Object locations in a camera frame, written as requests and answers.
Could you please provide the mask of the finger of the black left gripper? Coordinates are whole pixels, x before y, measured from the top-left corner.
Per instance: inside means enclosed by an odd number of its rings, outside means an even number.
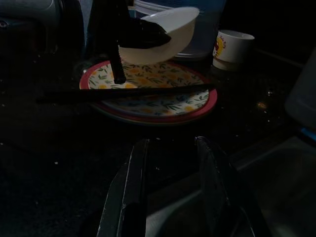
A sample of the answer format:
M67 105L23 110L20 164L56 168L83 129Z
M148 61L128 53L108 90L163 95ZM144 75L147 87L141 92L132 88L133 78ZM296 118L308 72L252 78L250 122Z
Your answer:
M117 41L117 5L114 0L92 0L88 23L88 59L107 59L115 84L126 81Z
M129 18L119 30L118 45L124 48L149 49L171 41L165 29L157 23Z

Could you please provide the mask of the white bowl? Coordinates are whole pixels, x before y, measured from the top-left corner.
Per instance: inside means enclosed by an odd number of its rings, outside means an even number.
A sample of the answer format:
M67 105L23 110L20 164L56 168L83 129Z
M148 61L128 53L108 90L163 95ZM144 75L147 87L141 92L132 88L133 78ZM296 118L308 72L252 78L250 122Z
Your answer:
M198 15L198 8L178 7L142 17L142 20L160 25L171 40L149 49L120 47L121 59L134 65L149 65L173 58L191 42Z

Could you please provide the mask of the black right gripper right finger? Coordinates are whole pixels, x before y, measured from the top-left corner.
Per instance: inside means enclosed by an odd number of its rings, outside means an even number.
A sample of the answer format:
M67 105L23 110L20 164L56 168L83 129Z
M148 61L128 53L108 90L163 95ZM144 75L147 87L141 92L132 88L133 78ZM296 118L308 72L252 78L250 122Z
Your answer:
M195 138L200 160L200 185L212 237L233 237L242 220L252 237L270 237L258 202L220 147L205 137Z

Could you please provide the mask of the blue translucent round container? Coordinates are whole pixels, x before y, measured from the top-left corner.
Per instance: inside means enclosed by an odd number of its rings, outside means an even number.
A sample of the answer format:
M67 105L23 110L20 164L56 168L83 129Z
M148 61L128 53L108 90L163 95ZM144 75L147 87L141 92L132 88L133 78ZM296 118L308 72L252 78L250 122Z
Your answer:
M226 0L134 0L134 8L137 18L177 7L198 8L199 16L196 18L193 38L190 44L174 57L178 61L197 61L213 51L225 3Z

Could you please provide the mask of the floral plate red rim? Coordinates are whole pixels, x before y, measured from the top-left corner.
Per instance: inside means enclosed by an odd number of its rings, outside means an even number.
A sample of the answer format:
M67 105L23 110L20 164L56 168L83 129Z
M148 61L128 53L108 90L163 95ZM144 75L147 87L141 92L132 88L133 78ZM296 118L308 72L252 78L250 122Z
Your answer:
M99 63L82 75L80 89L168 88L209 83L204 76L170 62L137 66L123 63L126 82L115 84L109 61ZM215 105L217 91L204 90L188 94L132 97L97 102L123 115L147 118L171 118L188 115L205 106Z

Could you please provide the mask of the black chopstick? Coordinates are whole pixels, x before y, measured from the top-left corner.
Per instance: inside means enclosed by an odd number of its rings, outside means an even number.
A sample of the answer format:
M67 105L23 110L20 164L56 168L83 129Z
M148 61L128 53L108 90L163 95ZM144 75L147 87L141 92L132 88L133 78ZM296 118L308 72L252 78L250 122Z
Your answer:
M128 97L119 97L119 98L70 98L70 97L46 97L45 95L39 97L36 99L36 102L38 104L76 104L76 103L85 103L85 102L98 102L98 101L103 101L103 100L113 100L113 99L120 99L120 98L128 98Z
M46 97L70 97L70 98L119 98L129 96L146 96L159 94L189 93L202 90L213 90L215 85L211 83L168 88L132 88L132 89L81 89L78 91L59 91L45 93Z

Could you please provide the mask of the white printed paper cup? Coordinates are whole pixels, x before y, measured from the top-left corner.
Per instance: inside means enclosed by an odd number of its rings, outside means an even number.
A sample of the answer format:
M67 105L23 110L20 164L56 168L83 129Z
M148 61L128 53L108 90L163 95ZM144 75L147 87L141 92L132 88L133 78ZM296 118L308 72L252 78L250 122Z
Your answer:
M254 43L250 34L219 30L213 48L213 66L224 71L238 71Z

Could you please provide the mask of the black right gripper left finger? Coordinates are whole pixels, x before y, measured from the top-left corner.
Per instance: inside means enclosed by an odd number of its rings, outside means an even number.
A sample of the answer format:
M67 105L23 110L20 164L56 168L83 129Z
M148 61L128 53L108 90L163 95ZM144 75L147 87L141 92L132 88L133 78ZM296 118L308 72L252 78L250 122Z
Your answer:
M112 180L96 237L145 237L149 140L137 142Z

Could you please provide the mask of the stainless steel sink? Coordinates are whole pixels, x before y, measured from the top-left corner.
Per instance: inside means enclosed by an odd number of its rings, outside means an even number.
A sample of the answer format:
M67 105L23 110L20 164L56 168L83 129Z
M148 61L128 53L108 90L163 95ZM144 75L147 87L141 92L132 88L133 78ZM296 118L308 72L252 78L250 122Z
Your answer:
M291 137L231 158L273 237L316 237L316 148ZM145 237L213 237L197 172L172 176L172 158L152 172Z

